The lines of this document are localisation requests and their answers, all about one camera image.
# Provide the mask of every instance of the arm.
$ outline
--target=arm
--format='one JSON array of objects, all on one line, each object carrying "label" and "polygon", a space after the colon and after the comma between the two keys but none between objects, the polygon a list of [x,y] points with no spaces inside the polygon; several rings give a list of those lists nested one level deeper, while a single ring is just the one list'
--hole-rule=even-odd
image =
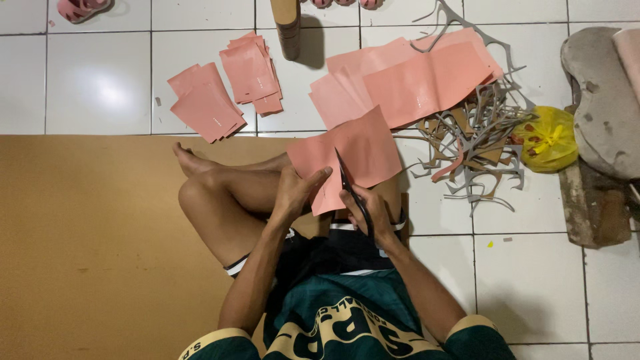
[{"label": "arm", "polygon": [[332,169],[302,180],[292,166],[282,169],[276,204],[260,239],[225,297],[218,328],[238,328],[252,335],[262,318],[289,226],[302,212],[311,189],[323,183]]},{"label": "arm", "polygon": [[[366,202],[376,230],[376,242],[400,273],[420,320],[436,340],[444,342],[454,325],[466,316],[464,310],[438,279],[398,240],[391,229],[382,197],[361,186],[354,185],[353,188]],[[343,190],[340,198],[353,214],[349,219],[367,233],[362,212],[350,194]]]}]

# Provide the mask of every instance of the green jersey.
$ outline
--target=green jersey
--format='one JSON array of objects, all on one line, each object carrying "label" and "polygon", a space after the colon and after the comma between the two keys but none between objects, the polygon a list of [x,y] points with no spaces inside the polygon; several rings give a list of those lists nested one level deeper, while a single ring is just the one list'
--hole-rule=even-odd
[{"label": "green jersey", "polygon": [[[268,309],[265,360],[515,360],[489,319],[460,320],[442,345],[424,339],[396,270],[369,275],[316,275],[294,287],[282,308]],[[195,341],[179,360],[258,360],[241,329],[220,329]]]}]

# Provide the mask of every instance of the black shorts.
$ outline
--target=black shorts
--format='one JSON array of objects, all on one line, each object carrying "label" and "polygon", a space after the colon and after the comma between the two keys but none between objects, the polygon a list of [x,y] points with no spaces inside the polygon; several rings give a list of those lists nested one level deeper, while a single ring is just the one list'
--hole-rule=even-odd
[{"label": "black shorts", "polygon": [[[400,230],[406,223],[404,211],[398,224],[392,224],[400,239]],[[242,269],[249,254],[225,267],[232,277]],[[289,229],[276,267],[275,284],[283,290],[291,289],[313,275],[344,274],[366,275],[393,268],[384,251],[361,230],[354,230],[349,220],[332,220],[328,236],[308,239]]]}]

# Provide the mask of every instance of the brown cardboard sheet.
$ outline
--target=brown cardboard sheet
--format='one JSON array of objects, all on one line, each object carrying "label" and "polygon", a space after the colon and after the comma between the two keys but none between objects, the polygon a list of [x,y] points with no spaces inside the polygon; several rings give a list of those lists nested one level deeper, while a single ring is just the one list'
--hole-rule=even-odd
[{"label": "brown cardboard sheet", "polygon": [[175,141],[240,165],[295,140],[0,136],[3,358],[175,360],[216,329],[232,281],[180,210]]}]

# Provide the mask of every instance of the knee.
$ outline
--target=knee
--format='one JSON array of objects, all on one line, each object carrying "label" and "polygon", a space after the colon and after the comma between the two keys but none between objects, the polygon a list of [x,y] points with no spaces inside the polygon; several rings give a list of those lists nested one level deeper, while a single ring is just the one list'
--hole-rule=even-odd
[{"label": "knee", "polygon": [[227,190],[225,171],[205,171],[190,177],[178,191],[180,205],[189,206],[198,200],[205,199],[212,193]]}]

